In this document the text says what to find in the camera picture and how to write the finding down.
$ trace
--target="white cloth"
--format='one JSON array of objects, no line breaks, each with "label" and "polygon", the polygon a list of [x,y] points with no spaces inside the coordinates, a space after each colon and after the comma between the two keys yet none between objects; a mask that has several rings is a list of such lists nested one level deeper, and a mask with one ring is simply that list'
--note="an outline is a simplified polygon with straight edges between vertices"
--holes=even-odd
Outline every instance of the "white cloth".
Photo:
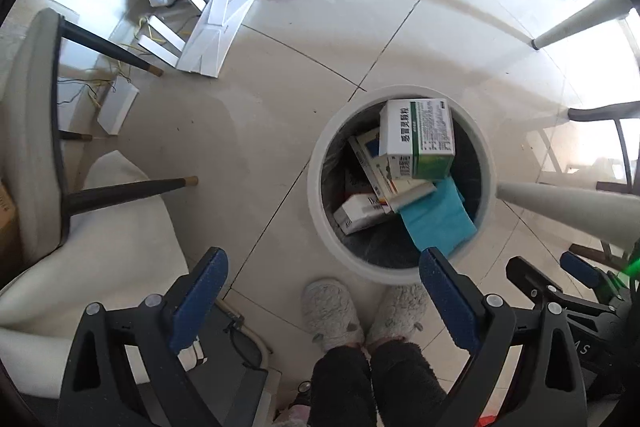
[{"label": "white cloth", "polygon": [[[146,179],[114,151],[94,163],[84,188]],[[137,306],[187,272],[160,196],[74,216],[66,243],[0,291],[0,359],[19,391],[56,398],[87,304]],[[136,381],[148,381],[138,349],[127,348],[127,354]],[[193,367],[193,347],[180,360]]]}]

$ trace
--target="blue gripper pad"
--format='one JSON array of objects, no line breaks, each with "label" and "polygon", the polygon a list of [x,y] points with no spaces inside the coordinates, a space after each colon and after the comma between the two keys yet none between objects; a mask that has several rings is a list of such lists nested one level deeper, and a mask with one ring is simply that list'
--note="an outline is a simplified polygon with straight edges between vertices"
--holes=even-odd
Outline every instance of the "blue gripper pad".
[{"label": "blue gripper pad", "polygon": [[476,316],[462,294],[428,250],[422,252],[418,270],[456,346],[476,354],[481,345],[476,333]]},{"label": "blue gripper pad", "polygon": [[176,355],[193,344],[225,283],[228,270],[226,253],[218,248],[174,312],[169,349]]},{"label": "blue gripper pad", "polygon": [[571,252],[564,252],[560,256],[560,266],[565,272],[573,275],[578,281],[587,286],[587,288],[593,290],[602,283],[598,270]]}]

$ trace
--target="green and white medicine box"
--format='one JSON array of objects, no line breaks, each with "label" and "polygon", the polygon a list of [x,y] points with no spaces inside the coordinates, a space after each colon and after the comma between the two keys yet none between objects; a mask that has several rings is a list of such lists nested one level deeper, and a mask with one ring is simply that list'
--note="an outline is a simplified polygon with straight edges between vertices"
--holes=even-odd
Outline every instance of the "green and white medicine box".
[{"label": "green and white medicine box", "polygon": [[389,100],[380,111],[380,156],[392,178],[443,180],[455,154],[447,100]]}]

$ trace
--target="black pants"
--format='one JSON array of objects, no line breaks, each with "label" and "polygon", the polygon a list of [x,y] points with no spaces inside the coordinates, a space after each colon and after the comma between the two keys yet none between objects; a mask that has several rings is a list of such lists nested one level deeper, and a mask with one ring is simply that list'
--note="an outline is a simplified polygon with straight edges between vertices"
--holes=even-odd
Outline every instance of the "black pants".
[{"label": "black pants", "polygon": [[385,427],[426,427],[431,412],[446,396],[415,344],[382,344],[371,357],[370,368],[361,350],[334,347],[314,368],[308,423],[376,427],[378,404]]}]

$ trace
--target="trash can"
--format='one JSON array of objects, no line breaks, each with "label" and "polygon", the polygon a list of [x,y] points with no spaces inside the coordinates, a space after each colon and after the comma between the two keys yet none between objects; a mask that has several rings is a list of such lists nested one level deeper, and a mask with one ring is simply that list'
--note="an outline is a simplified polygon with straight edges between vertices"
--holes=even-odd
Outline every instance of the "trash can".
[{"label": "trash can", "polygon": [[380,122],[380,110],[394,98],[446,98],[453,119],[456,157],[451,176],[464,198],[465,210],[476,225],[474,237],[459,245],[449,258],[472,254],[484,232],[495,198],[494,163],[476,122],[456,102],[440,92],[420,86],[392,86],[368,92],[345,105],[322,131],[309,162],[307,197],[318,235],[329,252],[348,268],[378,283],[402,285],[418,282],[420,252],[399,215],[350,235],[344,235],[334,212],[344,202],[345,168],[351,148],[348,138]]}]

